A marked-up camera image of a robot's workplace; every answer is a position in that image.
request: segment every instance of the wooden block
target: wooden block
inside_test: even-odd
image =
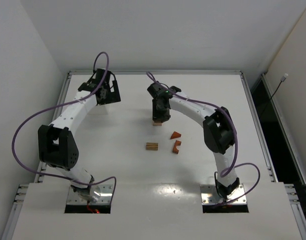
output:
[[[178,154],[179,150],[177,149],[177,146],[180,146],[182,144],[181,141],[176,140],[174,147],[173,147],[173,153]]]
[[[171,135],[171,139],[177,139],[180,138],[182,135],[178,132],[173,132],[173,134]]]
[[[146,150],[157,151],[158,150],[158,143],[156,143],[156,142],[147,142],[146,143]]]
[[[154,122],[154,121],[153,121],[153,126],[161,126],[161,125],[162,125],[161,122]]]

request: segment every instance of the orange wooden block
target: orange wooden block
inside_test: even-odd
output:
[[[173,132],[173,134],[171,135],[171,139],[177,139],[180,138],[182,135],[178,132]]]
[[[180,146],[182,144],[181,141],[176,140],[174,147],[173,147],[173,153],[178,154],[179,150],[177,149],[177,146]]]

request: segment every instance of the white wall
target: white wall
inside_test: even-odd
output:
[[[60,68],[265,72],[306,0],[21,0]]]
[[[34,175],[11,154],[16,127],[30,114],[56,103],[64,76],[19,0],[0,0],[0,237],[18,184]],[[51,120],[44,114],[24,127],[16,149],[23,162],[37,168],[37,128]]]
[[[306,170],[306,11],[269,67],[267,79],[273,91],[284,73],[289,77],[274,98]]]

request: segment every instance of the wooden peg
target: wooden peg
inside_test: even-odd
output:
[[[157,151],[158,150],[158,143],[156,143],[156,142],[147,142],[146,143],[146,150]]]
[[[162,123],[161,123],[161,122],[154,122],[154,121],[153,121],[153,123],[152,123],[152,124],[153,124],[153,126],[161,126],[161,125],[162,125]]]

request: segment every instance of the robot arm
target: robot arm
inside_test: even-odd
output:
[[[96,78],[84,82],[78,89],[74,100],[90,94],[99,84],[104,70],[96,71]],[[117,81],[113,81],[114,92],[109,86],[111,72],[108,71],[102,86],[89,98],[69,105],[50,125],[38,129],[39,159],[64,176],[82,183],[92,183],[94,178],[78,162],[79,152],[74,135],[78,126],[95,106],[120,102]],[[85,199],[89,197],[90,187],[71,181],[74,190]]]
[[[172,92],[187,98],[179,88],[172,86],[170,89]],[[206,146],[214,153],[217,172],[221,173],[231,165],[234,153],[234,135],[221,112],[175,97],[171,92],[161,88],[156,83],[151,84],[147,90],[153,97],[154,122],[162,123],[169,120],[169,109],[183,113],[203,128],[204,141]],[[222,107],[222,109],[229,115],[226,108]],[[226,198],[239,185],[239,178],[234,169],[225,177],[218,174],[216,181],[218,193],[223,198]]]

